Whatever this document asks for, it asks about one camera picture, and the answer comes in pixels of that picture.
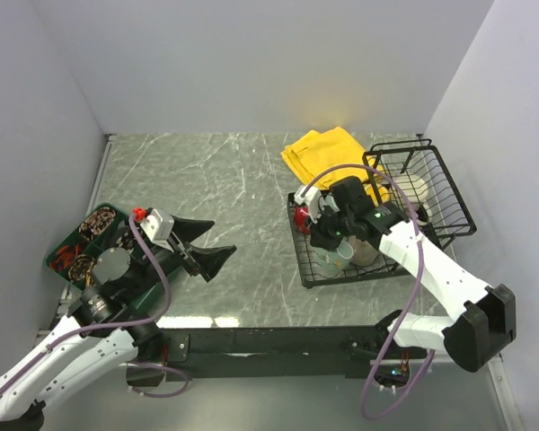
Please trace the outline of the yellow mug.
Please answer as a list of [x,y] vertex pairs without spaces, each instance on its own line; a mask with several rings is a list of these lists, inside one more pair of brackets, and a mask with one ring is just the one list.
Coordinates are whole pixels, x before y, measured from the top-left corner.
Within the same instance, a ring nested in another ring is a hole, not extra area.
[[367,194],[372,198],[376,207],[381,206],[384,203],[390,202],[392,195],[390,191],[383,185],[367,185]]

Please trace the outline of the pink mug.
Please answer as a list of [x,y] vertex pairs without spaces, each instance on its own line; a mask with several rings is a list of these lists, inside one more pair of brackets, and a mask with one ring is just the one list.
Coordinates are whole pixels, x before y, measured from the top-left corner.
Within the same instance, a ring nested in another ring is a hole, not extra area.
[[349,237],[348,242],[353,249],[351,263],[356,266],[369,266],[379,255],[378,250],[375,249],[369,242],[361,241],[356,236]]

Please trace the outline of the red mug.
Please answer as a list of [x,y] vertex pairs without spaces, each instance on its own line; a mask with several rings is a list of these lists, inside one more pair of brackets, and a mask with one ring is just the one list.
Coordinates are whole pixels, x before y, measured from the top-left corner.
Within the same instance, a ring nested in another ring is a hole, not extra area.
[[313,224],[312,218],[310,217],[307,206],[295,205],[293,221],[296,229],[303,235],[311,234],[311,226]]

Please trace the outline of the small teal cup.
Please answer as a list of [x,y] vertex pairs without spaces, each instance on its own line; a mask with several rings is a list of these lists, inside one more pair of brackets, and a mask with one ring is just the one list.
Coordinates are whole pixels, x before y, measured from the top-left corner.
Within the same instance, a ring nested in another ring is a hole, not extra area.
[[313,252],[316,272],[326,278],[338,276],[350,264],[354,256],[354,249],[348,241],[342,241],[332,251],[314,247]]

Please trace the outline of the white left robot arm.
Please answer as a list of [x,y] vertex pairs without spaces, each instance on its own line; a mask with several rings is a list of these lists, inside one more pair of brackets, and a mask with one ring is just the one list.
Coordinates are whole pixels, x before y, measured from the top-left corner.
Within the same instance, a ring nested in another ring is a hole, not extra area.
[[130,362],[165,354],[157,322],[172,300],[168,276],[178,269],[211,281],[233,245],[193,245],[213,227],[161,209],[138,209],[123,225],[86,218],[48,257],[80,296],[50,333],[0,376],[0,430],[38,430],[47,411]]

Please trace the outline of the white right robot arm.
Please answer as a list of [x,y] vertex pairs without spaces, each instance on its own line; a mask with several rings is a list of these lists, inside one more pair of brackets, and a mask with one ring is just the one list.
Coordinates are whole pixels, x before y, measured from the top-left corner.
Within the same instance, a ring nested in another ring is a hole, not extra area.
[[391,202],[376,205],[359,178],[334,183],[328,192],[301,187],[294,201],[309,215],[312,245],[334,251],[355,237],[395,261],[444,307],[443,316],[401,311],[380,322],[378,352],[396,357],[407,347],[447,354],[476,372],[517,336],[516,297],[506,286],[490,286],[447,256]]

